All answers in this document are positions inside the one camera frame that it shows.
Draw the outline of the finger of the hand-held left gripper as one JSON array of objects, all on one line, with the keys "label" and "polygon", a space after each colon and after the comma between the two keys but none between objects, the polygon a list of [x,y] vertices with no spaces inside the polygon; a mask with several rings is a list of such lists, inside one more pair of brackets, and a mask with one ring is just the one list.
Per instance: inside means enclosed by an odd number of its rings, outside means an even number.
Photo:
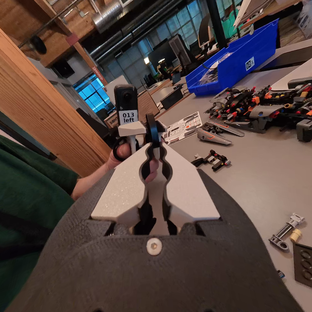
[{"label": "finger of the hand-held left gripper", "polygon": [[143,146],[146,127],[140,121],[132,122],[118,127],[118,133],[120,137],[126,137],[127,142],[130,144],[131,154],[134,154],[137,151],[137,144],[139,148]]},{"label": "finger of the hand-held left gripper", "polygon": [[146,143],[152,144],[154,158],[160,158],[162,135],[167,132],[167,127],[155,120],[153,114],[146,114],[146,129]]}]

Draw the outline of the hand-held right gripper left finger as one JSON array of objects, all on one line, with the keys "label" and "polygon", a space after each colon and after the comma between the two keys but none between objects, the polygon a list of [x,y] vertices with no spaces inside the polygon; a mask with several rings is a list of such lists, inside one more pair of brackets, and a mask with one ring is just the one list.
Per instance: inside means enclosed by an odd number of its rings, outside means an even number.
[{"label": "hand-held right gripper left finger", "polygon": [[150,234],[156,218],[149,203],[146,178],[153,156],[153,145],[147,143],[113,170],[91,219],[123,224],[133,228],[136,235]]}]

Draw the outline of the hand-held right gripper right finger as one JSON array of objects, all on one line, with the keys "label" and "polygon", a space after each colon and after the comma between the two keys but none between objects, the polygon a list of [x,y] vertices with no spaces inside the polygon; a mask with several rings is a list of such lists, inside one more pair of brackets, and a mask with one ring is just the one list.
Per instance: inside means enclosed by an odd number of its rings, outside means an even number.
[{"label": "hand-held right gripper right finger", "polygon": [[162,211],[170,235],[187,223],[219,220],[220,214],[197,168],[166,143],[160,144],[162,174],[166,178]]}]

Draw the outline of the black lego axle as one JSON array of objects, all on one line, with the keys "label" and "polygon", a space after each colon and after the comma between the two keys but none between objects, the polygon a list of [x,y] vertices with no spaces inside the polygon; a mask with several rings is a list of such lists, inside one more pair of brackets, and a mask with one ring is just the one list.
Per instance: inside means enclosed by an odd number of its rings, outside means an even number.
[{"label": "black lego axle", "polygon": [[285,226],[276,234],[276,237],[279,240],[282,240],[282,238],[288,234],[291,230],[293,230],[292,222],[288,221],[286,222]]}]

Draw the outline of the dark grey lego connector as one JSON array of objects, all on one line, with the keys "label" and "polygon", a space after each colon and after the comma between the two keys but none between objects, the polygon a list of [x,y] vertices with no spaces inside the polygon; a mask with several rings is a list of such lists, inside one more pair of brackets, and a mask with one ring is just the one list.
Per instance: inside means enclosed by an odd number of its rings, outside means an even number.
[{"label": "dark grey lego connector", "polygon": [[283,241],[277,235],[273,235],[269,239],[269,242],[271,243],[271,245],[275,246],[276,248],[278,248],[279,250],[281,250],[283,252],[289,252],[290,251],[288,244],[285,241]]}]

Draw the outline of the light grey lego joint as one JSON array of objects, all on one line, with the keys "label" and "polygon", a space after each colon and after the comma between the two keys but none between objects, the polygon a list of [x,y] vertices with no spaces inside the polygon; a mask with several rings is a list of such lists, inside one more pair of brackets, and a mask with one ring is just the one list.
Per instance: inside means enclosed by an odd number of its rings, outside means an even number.
[{"label": "light grey lego joint", "polygon": [[303,221],[305,220],[304,217],[299,216],[296,213],[293,213],[290,217],[290,221],[288,222],[288,224],[292,227],[292,228],[297,228],[298,225],[302,224]]}]

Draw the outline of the person's left forearm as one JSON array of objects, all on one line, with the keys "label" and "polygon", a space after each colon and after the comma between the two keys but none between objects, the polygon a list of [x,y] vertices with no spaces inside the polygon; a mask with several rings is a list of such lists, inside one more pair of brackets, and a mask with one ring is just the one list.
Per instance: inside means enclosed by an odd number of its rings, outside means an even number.
[{"label": "person's left forearm", "polygon": [[91,175],[80,178],[77,180],[77,183],[72,191],[71,198],[76,201],[79,199],[88,189],[90,189],[95,183],[97,183],[108,171],[114,169],[119,162],[113,163],[105,163],[99,169],[97,169]]}]

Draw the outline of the black white lego sub-assembly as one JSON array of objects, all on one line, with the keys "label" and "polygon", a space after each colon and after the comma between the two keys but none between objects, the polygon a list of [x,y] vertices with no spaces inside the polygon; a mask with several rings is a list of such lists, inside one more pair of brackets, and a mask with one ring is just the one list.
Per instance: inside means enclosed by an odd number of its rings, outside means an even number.
[{"label": "black white lego sub-assembly", "polygon": [[195,159],[191,162],[192,165],[198,168],[201,165],[209,163],[212,165],[213,172],[217,172],[222,167],[228,167],[231,165],[231,161],[227,157],[216,153],[214,150],[210,150],[206,157],[201,157],[198,154],[194,157]]}]

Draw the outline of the partly built lego car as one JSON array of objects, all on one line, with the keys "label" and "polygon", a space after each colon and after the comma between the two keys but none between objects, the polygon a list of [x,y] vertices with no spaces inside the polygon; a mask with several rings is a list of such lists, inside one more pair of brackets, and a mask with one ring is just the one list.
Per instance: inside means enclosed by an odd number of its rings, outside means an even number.
[{"label": "partly built lego car", "polygon": [[259,134],[271,126],[280,131],[296,130],[297,140],[311,142],[311,77],[291,80],[291,89],[273,92],[270,85],[258,91],[255,87],[226,88],[212,99],[205,111],[215,124],[223,124]]}]

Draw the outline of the person's left hand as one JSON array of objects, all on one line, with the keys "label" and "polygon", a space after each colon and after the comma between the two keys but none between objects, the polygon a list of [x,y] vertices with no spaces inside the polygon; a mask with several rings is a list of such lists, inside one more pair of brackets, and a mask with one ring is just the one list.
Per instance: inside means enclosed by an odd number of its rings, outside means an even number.
[{"label": "person's left hand", "polygon": [[[105,173],[109,170],[114,169],[120,163],[122,163],[125,159],[131,156],[131,147],[128,143],[120,144],[116,149],[114,149],[108,161],[105,163]],[[159,168],[159,161],[156,158],[153,158],[150,161],[150,174],[145,179],[147,183],[153,181],[157,177],[157,170]]]}]

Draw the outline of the white board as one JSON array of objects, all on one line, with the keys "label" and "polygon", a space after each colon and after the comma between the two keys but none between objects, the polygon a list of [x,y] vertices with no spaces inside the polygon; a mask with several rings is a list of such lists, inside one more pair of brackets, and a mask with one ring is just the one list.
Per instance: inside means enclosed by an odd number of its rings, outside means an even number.
[{"label": "white board", "polygon": [[115,88],[116,85],[120,85],[120,84],[129,84],[128,81],[126,80],[126,78],[123,75],[119,76],[118,78],[116,78],[112,82],[108,83],[104,87],[104,90],[105,90],[106,94],[108,95],[111,103],[113,103],[113,105],[115,105],[114,88]]}]

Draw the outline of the white sticker sheet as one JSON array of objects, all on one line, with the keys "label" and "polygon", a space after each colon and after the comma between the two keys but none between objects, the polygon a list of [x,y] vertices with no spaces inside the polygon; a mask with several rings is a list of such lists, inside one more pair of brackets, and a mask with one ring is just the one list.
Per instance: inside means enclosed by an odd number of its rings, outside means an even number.
[{"label": "white sticker sheet", "polygon": [[197,134],[197,129],[203,125],[199,111],[173,123],[167,127],[163,138],[167,145],[177,143],[189,136]]}]

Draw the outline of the brown cardboard box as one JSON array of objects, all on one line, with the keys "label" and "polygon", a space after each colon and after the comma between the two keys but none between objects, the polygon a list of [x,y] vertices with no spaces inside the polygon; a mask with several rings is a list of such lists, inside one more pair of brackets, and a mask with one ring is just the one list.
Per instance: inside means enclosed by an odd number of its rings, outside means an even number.
[{"label": "brown cardboard box", "polygon": [[[142,123],[146,123],[146,114],[159,114],[159,109],[147,90],[138,94],[138,119]],[[104,124],[109,128],[114,128],[119,125],[117,112],[113,112],[104,119]]]}]

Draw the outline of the black desktop device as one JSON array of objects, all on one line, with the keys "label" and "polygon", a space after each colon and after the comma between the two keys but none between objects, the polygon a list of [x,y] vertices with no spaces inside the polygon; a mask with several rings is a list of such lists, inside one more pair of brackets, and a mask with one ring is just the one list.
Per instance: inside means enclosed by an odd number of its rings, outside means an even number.
[{"label": "black desktop device", "polygon": [[168,94],[160,101],[162,107],[165,110],[168,110],[169,108],[171,108],[173,105],[175,105],[184,98],[181,89],[182,89],[181,86],[176,86],[170,94]]}]

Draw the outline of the red hanging sign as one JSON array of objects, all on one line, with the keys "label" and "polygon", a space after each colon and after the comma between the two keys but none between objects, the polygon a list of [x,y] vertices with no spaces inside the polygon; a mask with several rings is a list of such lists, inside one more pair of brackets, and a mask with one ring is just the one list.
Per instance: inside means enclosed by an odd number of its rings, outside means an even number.
[{"label": "red hanging sign", "polygon": [[105,80],[105,78],[103,77],[103,75],[101,74],[101,72],[98,70],[96,66],[92,67],[92,71],[96,75],[96,77],[99,78],[99,80],[101,81],[103,85],[107,85],[107,81]]}]

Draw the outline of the dark leaning board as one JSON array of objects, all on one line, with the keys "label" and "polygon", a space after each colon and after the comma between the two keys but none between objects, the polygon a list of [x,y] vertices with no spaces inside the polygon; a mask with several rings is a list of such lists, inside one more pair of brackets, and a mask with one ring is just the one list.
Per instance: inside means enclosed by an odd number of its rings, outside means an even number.
[{"label": "dark leaning board", "polygon": [[112,148],[111,138],[108,128],[92,118],[89,114],[84,112],[81,108],[76,109],[77,113],[88,123],[88,125],[99,135],[99,137]]}]

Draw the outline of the clear plastic parts bags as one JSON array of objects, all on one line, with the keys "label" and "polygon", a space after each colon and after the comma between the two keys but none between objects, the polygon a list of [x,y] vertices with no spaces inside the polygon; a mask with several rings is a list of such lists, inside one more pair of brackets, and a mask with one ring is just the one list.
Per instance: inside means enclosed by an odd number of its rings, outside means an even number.
[{"label": "clear plastic parts bags", "polygon": [[228,52],[218,60],[216,60],[210,67],[207,67],[202,63],[203,68],[205,68],[207,71],[202,76],[202,78],[198,81],[197,85],[203,85],[208,84],[211,82],[215,82],[218,80],[218,65],[223,62],[225,59],[227,59],[229,56],[231,56],[233,52]]}]

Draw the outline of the grey computer monitor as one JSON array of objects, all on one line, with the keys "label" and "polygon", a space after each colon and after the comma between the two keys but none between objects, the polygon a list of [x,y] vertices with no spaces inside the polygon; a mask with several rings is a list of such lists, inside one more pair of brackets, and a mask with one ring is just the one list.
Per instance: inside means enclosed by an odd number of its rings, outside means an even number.
[{"label": "grey computer monitor", "polygon": [[176,34],[174,37],[172,37],[169,41],[169,45],[178,58],[183,70],[186,70],[188,66],[196,62],[196,59],[186,47],[180,34]]}]

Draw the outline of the wooden pillar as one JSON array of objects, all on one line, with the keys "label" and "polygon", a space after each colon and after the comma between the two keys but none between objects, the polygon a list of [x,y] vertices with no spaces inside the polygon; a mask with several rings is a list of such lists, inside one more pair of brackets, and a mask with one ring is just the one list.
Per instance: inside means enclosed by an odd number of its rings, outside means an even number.
[{"label": "wooden pillar", "polygon": [[1,111],[81,177],[111,149],[0,30]]}]

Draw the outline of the blue storage bin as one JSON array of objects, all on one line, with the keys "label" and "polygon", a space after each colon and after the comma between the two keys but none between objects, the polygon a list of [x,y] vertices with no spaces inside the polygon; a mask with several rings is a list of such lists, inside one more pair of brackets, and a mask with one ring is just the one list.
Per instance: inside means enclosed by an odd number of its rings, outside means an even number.
[{"label": "blue storage bin", "polygon": [[226,87],[234,86],[246,75],[263,64],[275,54],[278,21],[276,19],[259,29],[252,35],[247,34],[223,48],[204,62],[208,68],[224,57],[230,55],[217,65],[217,80],[200,84],[199,81],[207,70],[201,65],[186,76],[186,84],[190,93],[196,96],[217,94]]}]

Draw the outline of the person's green shirt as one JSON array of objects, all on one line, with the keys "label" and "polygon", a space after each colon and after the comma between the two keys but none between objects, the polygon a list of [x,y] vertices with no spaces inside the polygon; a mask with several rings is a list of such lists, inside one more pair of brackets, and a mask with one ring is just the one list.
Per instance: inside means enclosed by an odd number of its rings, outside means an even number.
[{"label": "person's green shirt", "polygon": [[20,292],[73,204],[78,175],[1,135],[0,309]]}]

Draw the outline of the black pole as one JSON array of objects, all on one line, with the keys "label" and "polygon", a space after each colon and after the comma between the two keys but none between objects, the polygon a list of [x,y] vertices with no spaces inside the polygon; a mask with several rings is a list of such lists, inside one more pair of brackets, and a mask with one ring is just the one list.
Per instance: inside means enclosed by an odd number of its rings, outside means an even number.
[{"label": "black pole", "polygon": [[219,50],[227,48],[227,41],[224,34],[221,18],[219,15],[216,0],[207,0],[207,6],[210,14],[210,18],[213,25],[213,31],[215,34],[216,41],[218,43]]}]

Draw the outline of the white book stand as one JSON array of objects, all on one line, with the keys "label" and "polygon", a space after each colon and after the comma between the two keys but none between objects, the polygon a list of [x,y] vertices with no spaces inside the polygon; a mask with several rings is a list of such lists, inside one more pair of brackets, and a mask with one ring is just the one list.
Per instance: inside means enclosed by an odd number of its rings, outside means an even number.
[{"label": "white book stand", "polygon": [[275,54],[252,71],[272,83],[273,91],[287,90],[291,80],[311,78],[311,1],[287,2],[294,4],[278,12],[273,3],[261,18],[249,22],[256,30],[279,19]]}]

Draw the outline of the black wall screen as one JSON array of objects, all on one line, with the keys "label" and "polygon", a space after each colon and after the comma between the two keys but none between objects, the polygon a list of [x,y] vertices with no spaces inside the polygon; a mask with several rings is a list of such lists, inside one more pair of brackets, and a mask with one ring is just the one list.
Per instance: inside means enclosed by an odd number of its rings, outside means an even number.
[{"label": "black wall screen", "polygon": [[159,65],[159,61],[164,59],[166,62],[166,65],[169,67],[172,66],[173,61],[176,59],[176,55],[173,52],[169,41],[162,41],[159,43],[155,49],[148,55],[148,59],[151,62],[153,68],[155,71],[157,71],[157,66]]}]

